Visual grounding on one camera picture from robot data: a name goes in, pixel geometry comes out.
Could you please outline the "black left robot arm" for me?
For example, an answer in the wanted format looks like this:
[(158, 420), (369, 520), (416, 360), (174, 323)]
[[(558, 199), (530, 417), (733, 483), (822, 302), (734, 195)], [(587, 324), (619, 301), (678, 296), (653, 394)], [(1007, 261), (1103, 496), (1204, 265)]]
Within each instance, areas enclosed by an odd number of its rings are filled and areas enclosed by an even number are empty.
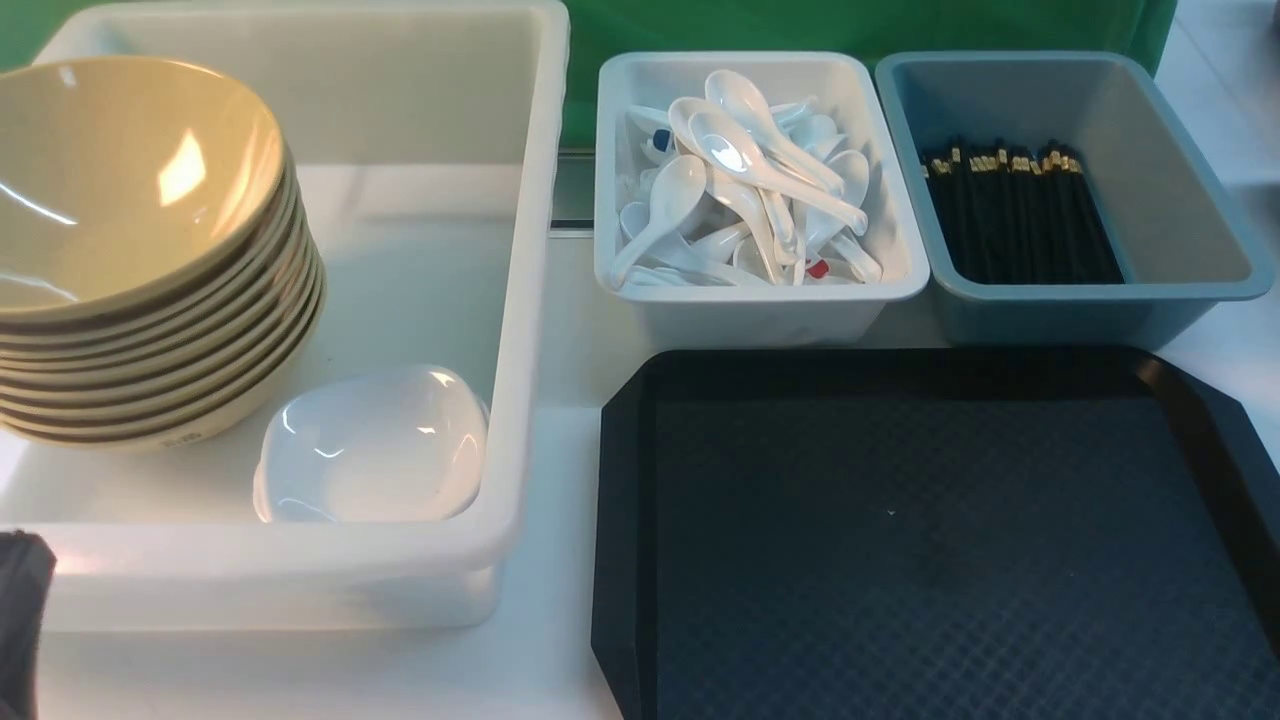
[(1, 717), (36, 719), (38, 644), (58, 559), (23, 530), (1, 534)]

